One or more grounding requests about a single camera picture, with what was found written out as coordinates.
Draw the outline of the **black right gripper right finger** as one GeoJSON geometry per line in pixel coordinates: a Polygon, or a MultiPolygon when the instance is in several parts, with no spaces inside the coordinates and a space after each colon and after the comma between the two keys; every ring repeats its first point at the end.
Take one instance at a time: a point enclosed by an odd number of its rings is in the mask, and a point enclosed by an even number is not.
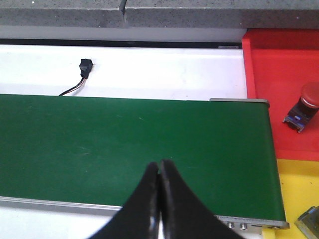
{"type": "Polygon", "coordinates": [[[241,239],[198,199],[174,162],[160,163],[161,210],[166,239],[241,239]]]}

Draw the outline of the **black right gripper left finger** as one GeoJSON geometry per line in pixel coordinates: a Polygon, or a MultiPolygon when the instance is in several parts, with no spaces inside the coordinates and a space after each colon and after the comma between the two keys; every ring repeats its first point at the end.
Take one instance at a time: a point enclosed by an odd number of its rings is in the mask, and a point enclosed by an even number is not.
{"type": "Polygon", "coordinates": [[[151,162],[122,208],[91,239],[157,239],[159,236],[158,165],[151,162]]]}

